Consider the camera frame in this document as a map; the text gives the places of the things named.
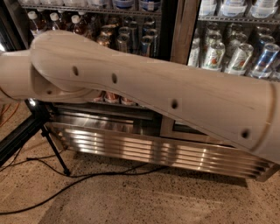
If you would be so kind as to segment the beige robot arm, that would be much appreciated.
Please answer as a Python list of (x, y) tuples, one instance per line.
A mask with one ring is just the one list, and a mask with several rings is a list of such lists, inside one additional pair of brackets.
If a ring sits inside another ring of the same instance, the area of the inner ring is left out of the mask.
[(3, 104), (91, 102), (105, 90), (230, 145), (280, 163), (280, 84), (111, 50), (46, 31), (0, 54)]

